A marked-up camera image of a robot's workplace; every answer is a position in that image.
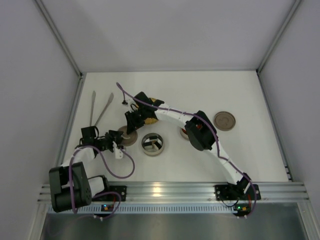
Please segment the brown smiley lid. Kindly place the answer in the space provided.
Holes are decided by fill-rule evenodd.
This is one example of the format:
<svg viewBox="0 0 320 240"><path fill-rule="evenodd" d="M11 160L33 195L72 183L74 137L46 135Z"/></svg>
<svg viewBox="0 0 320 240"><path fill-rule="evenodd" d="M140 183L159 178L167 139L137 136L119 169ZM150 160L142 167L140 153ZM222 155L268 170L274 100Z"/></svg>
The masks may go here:
<svg viewBox="0 0 320 240"><path fill-rule="evenodd" d="M118 129L119 132L122 132L122 142L121 144L124 147L132 146L138 139L138 133L136 131L127 134L127 126L122 126Z"/></svg>

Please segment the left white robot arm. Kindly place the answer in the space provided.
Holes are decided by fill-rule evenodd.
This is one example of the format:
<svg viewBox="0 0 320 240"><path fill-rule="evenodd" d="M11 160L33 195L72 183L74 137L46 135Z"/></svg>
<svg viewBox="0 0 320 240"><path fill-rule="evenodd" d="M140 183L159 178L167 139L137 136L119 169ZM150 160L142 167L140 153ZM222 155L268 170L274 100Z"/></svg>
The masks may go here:
<svg viewBox="0 0 320 240"><path fill-rule="evenodd" d="M110 151L117 158L123 154L123 131L109 130L103 136L98 136L96 126L81 129L79 145L76 146L70 159L60 166L49 170L50 199L56 213L64 211L78 212L81 207L89 206L93 198L111 195L109 200L123 199L124 193L110 187L104 175L87 176L92 161L101 156L103 151Z"/></svg>

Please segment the white sushi roll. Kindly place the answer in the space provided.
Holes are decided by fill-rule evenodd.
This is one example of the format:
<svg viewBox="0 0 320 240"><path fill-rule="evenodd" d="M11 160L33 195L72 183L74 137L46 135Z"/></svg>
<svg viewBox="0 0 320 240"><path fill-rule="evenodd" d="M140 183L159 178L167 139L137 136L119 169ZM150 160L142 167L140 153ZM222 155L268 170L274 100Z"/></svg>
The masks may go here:
<svg viewBox="0 0 320 240"><path fill-rule="evenodd" d="M151 141L148 141L148 142L144 142L142 144L142 147L144 150L148 151L148 150L152 150L154 147L153 147L153 143Z"/></svg>

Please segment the green sushi roll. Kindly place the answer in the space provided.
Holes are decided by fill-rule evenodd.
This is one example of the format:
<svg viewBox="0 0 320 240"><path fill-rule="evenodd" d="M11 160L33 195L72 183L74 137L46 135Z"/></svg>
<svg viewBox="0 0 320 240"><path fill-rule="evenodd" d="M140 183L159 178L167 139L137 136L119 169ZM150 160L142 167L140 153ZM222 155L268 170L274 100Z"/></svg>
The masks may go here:
<svg viewBox="0 0 320 240"><path fill-rule="evenodd" d="M149 136L148 138L147 138L147 140L149 141L149 142L157 142L158 141L158 136L157 135L151 135L151 136Z"/></svg>

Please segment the salmon sushi roll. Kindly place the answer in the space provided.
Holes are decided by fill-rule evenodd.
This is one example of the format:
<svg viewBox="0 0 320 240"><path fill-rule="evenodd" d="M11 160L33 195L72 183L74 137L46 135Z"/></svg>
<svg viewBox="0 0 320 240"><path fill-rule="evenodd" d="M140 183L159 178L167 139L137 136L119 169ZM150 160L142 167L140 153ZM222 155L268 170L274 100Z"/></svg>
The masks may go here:
<svg viewBox="0 0 320 240"><path fill-rule="evenodd" d="M155 149L155 151L159 151L162 148L162 145L159 142L152 142L152 147Z"/></svg>

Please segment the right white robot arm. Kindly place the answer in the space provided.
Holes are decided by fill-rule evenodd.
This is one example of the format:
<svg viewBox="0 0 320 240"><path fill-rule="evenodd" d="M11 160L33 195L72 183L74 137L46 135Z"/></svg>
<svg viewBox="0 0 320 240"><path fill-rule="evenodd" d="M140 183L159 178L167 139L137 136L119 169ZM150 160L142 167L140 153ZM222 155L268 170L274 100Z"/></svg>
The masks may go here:
<svg viewBox="0 0 320 240"><path fill-rule="evenodd" d="M241 190L250 185L250 177L235 165L224 150L217 130L203 111L188 113L177 110L162 100L152 101L144 92L138 93L131 99L136 108L130 108L124 114L127 134L142 128L146 124L146 119L172 123L186 131L189 142L196 150L205 152L218 160L228 184Z"/></svg>

